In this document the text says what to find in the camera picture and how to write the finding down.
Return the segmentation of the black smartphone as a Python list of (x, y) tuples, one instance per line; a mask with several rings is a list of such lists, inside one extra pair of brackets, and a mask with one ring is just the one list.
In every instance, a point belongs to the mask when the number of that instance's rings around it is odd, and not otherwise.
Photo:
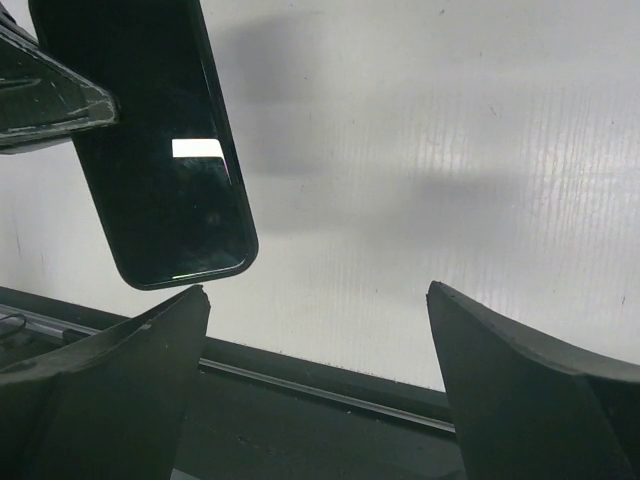
[(197, 1), (33, 1), (45, 49), (116, 98), (73, 144), (116, 268), (155, 290), (245, 271), (257, 233)]

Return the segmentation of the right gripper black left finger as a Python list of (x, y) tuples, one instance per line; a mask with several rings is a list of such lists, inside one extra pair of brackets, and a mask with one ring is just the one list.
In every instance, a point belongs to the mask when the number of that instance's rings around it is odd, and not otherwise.
[(2, 368), (2, 478), (170, 478), (209, 312), (192, 286)]

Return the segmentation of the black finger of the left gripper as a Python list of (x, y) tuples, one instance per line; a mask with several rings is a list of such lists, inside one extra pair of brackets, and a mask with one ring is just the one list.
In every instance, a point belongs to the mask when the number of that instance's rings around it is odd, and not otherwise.
[(1, 148), (20, 150), (117, 121), (112, 94), (42, 50), (1, 16)]

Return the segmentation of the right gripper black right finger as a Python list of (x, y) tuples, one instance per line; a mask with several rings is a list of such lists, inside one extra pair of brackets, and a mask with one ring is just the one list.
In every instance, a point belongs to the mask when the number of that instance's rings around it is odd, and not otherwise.
[(441, 282), (426, 302), (468, 478), (638, 478), (638, 365), (518, 323)]

